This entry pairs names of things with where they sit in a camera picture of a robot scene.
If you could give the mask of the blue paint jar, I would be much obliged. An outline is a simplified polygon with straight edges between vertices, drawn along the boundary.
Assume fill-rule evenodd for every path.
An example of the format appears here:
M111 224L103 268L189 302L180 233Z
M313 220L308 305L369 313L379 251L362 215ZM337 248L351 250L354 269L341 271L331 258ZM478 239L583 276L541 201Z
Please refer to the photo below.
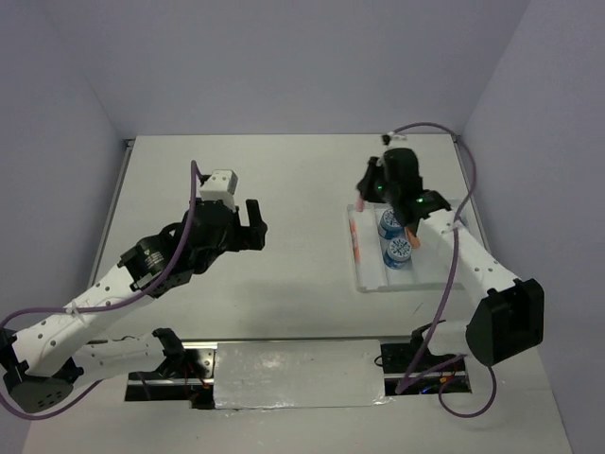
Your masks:
M384 239L391 240L401 236L403 232L404 228L395 217L394 210L392 208L386 209L378 222L378 234Z
M412 256L412 247L403 237L391 239L384 251L385 265L394 270L402 269Z

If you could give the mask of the orange highlighter pen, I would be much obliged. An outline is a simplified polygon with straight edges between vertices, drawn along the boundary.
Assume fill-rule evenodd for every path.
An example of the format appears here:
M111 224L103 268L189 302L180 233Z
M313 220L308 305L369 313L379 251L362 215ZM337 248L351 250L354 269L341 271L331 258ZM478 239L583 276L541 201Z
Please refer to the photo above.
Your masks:
M349 227L350 227L350 235L352 241L352 250L354 262L358 264L360 262L360 252L359 252L359 244L358 244L358 234L356 229L356 223L353 219L349 219Z

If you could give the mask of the orange highlighter cap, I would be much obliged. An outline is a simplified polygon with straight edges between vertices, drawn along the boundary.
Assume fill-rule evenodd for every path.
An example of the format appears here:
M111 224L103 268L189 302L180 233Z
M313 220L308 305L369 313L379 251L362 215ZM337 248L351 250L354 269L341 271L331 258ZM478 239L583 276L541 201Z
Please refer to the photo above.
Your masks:
M406 238L413 249L418 249L421 247L420 239L412 232L409 227L406 227Z

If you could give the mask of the pink highlighter cap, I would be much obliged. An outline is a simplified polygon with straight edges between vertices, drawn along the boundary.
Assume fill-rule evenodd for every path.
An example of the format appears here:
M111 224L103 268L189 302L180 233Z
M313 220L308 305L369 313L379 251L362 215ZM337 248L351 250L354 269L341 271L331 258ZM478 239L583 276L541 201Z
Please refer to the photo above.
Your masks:
M365 208L365 201L363 200L363 198L361 196L358 196L356 203L355 203L355 210L357 212L363 212L364 208Z

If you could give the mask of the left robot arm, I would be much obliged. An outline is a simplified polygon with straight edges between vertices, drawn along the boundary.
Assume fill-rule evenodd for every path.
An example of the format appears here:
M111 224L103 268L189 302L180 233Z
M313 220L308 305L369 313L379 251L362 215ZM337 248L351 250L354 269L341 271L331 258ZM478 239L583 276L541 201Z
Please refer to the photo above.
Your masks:
M11 330L26 315L8 315L1 328L2 406L14 416L41 421L76 405L76 388L89 393L102 380L128 373L178 375L193 358L170 328L105 339L103 333L134 310L203 274L224 253L260 251L268 226L259 203L246 202L248 224L222 201L195 199L182 221L146 236L120 256L88 290L59 308L32 307L43 320Z

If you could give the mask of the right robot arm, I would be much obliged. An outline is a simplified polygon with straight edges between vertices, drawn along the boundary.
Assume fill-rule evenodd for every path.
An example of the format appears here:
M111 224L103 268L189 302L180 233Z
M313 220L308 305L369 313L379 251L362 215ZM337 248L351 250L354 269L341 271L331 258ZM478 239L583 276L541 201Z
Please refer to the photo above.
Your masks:
M494 366L544 339L545 291L501 265L463 225L460 211L437 191L424 188L410 148L391 148L368 161L357 185L365 202L384 202L421 250L453 271L474 306L467 322L439 321L410 351L412 362L432 370L445 355L465 355Z

